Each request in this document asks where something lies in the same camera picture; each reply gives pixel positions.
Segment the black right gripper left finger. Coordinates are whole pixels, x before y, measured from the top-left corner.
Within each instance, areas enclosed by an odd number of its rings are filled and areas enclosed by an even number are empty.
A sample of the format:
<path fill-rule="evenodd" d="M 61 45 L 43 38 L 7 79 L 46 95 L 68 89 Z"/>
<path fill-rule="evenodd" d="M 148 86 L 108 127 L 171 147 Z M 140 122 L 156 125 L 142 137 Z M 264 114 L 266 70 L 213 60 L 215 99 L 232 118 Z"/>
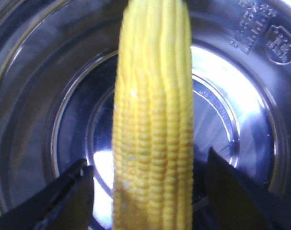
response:
<path fill-rule="evenodd" d="M 94 168 L 77 160 L 43 190 L 0 216 L 0 230 L 86 230 L 92 221 Z"/>

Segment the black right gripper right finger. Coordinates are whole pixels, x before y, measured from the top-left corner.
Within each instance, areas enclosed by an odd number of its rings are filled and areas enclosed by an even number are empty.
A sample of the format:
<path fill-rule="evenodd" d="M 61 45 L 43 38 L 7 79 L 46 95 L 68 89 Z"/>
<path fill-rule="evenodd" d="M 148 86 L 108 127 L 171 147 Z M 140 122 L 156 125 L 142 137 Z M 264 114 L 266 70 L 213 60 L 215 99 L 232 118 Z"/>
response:
<path fill-rule="evenodd" d="M 209 149 L 205 186 L 223 230 L 291 230 L 291 203 L 256 184 Z"/>

